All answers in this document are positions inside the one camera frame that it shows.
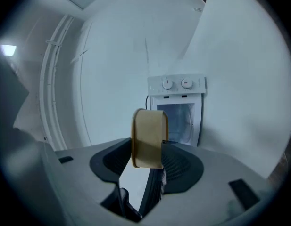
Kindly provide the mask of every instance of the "power cord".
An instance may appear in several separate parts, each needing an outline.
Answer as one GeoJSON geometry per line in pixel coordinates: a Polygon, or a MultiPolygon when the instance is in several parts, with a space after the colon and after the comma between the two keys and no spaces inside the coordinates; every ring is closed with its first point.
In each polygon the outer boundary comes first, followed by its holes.
{"type": "Polygon", "coordinates": [[[145,109],[147,109],[147,99],[149,98],[149,95],[146,96],[146,100],[145,100],[145,109]]]}

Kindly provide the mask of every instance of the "packing tape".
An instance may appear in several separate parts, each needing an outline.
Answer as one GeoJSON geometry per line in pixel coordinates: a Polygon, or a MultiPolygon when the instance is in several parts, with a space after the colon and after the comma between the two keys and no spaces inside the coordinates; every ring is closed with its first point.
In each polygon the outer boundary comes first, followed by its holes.
{"type": "Polygon", "coordinates": [[[168,119],[164,111],[135,111],[131,139],[134,167],[162,169],[162,141],[168,140],[168,119]]]}

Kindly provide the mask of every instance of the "washing machine door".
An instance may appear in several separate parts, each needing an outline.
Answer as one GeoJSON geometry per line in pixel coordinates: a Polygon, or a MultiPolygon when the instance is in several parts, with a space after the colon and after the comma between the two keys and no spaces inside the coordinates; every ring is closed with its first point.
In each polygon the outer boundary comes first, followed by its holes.
{"type": "Polygon", "coordinates": [[[168,117],[168,139],[188,144],[192,138],[193,113],[192,104],[158,105],[157,109],[164,111],[168,117]]]}
{"type": "Polygon", "coordinates": [[[150,108],[167,114],[170,141],[197,146],[202,116],[201,94],[151,97],[150,108]]]}

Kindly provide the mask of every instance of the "white wall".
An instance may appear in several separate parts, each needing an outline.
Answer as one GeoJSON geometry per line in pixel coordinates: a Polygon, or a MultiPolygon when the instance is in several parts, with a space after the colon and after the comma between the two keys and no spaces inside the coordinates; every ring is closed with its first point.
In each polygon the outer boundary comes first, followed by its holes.
{"type": "Polygon", "coordinates": [[[39,77],[42,59],[62,14],[50,10],[36,1],[20,6],[0,37],[0,44],[15,45],[13,56],[7,57],[20,82],[29,91],[14,127],[28,132],[38,141],[45,141],[39,112],[39,77]]]}
{"type": "Polygon", "coordinates": [[[176,73],[207,78],[200,146],[267,178],[291,135],[291,56],[255,0],[207,0],[176,73]]]}
{"type": "Polygon", "coordinates": [[[94,16],[81,71],[93,144],[130,136],[131,117],[145,106],[147,77],[167,74],[180,61],[200,19],[197,7],[204,3],[115,0],[94,16]]]}

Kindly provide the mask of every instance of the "gray plastic surface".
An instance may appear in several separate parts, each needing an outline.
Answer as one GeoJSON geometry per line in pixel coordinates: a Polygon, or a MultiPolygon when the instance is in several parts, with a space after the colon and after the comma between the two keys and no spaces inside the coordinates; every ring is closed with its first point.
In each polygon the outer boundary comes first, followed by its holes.
{"type": "Polygon", "coordinates": [[[90,168],[90,159],[97,152],[113,146],[122,140],[118,139],[88,147],[57,151],[55,154],[57,157],[71,156],[73,158],[72,161],[62,164],[64,170],[80,184],[87,195],[95,202],[101,203],[114,191],[115,184],[103,182],[98,178],[90,168]]]}
{"type": "Polygon", "coordinates": [[[268,182],[236,159],[183,144],[173,144],[201,159],[204,173],[188,191],[166,194],[142,220],[147,225],[214,225],[244,212],[228,182],[242,178],[263,200],[272,194],[268,182]]]}

